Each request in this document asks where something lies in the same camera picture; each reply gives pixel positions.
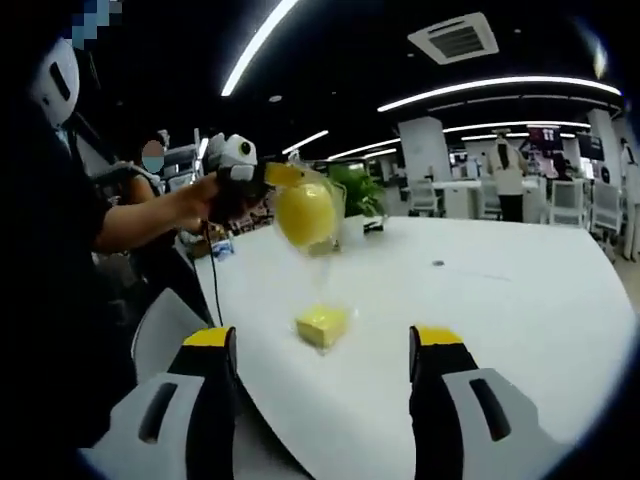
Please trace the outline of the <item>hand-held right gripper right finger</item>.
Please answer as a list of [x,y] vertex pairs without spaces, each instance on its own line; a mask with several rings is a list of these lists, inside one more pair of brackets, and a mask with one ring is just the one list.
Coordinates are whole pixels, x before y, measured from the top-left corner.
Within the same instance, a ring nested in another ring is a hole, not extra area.
[[454,332],[410,329],[409,412],[418,479],[543,479],[565,446],[540,426],[535,404],[481,368]]

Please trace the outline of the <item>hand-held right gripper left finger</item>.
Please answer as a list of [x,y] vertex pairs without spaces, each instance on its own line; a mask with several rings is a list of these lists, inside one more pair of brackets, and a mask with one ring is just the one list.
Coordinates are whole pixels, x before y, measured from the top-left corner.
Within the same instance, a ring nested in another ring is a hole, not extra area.
[[231,479],[236,383],[235,328],[197,331],[113,408],[82,455],[102,479]]

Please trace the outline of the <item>person's left hand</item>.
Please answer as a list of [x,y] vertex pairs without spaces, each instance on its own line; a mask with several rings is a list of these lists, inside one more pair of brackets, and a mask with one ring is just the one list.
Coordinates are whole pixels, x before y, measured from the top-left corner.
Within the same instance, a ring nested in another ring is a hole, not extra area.
[[185,215],[190,219],[206,220],[220,191],[218,175],[209,173],[185,189]]

